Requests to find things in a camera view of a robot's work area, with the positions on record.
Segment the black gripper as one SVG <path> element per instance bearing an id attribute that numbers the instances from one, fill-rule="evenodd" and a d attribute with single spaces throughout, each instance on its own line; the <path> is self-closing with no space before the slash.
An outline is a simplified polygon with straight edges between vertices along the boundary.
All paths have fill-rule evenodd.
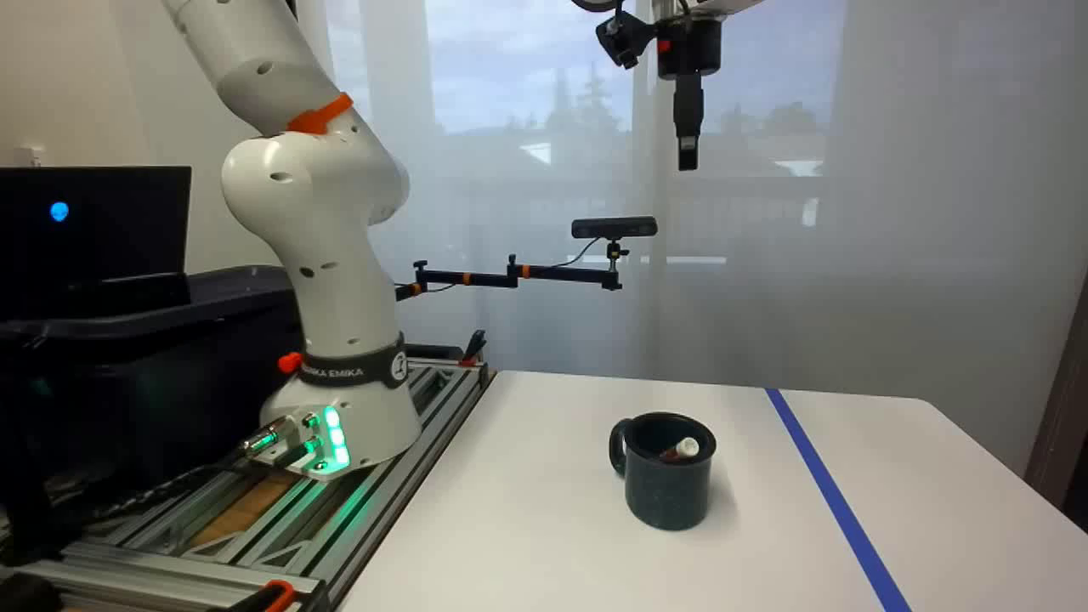
<path id="1" fill-rule="evenodd" d="M 721 22 L 715 16 L 659 19 L 657 70 L 679 77 L 672 88 L 675 165 L 693 169 L 705 122 L 705 88 L 698 74 L 721 67 Z"/>

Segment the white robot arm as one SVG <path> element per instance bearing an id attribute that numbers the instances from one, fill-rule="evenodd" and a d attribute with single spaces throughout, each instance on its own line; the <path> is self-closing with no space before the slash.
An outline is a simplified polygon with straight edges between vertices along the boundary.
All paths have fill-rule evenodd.
<path id="1" fill-rule="evenodd" d="M 308 479 L 401 454 L 420 430 L 395 282 L 368 227 L 409 200 L 401 164 L 317 62 L 285 0 L 161 0 L 222 101 L 258 129 L 222 164 L 230 215 L 281 262 L 301 355 L 266 401 L 254 462 Z"/>

